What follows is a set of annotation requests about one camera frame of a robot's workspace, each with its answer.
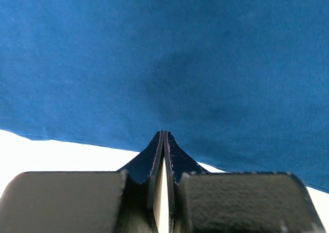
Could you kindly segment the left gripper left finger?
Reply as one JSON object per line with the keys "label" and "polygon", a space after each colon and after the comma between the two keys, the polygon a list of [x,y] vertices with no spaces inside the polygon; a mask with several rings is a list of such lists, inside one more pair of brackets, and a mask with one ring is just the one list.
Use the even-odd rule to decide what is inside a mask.
{"label": "left gripper left finger", "polygon": [[164,132],[117,171],[28,171],[1,196],[1,232],[160,232]]}

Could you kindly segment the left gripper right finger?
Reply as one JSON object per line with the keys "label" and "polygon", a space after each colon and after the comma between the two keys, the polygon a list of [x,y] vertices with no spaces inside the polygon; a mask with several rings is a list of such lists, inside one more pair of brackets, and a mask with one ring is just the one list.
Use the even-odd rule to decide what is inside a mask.
{"label": "left gripper right finger", "polygon": [[307,188],[288,172],[212,173],[163,134],[170,232],[325,232]]}

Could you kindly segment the navy blue t-shirt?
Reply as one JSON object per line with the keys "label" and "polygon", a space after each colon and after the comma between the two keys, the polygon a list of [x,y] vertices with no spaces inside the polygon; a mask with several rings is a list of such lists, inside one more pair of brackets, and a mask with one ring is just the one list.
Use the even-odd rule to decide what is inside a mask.
{"label": "navy blue t-shirt", "polygon": [[328,0],[1,0],[1,129],[328,191]]}

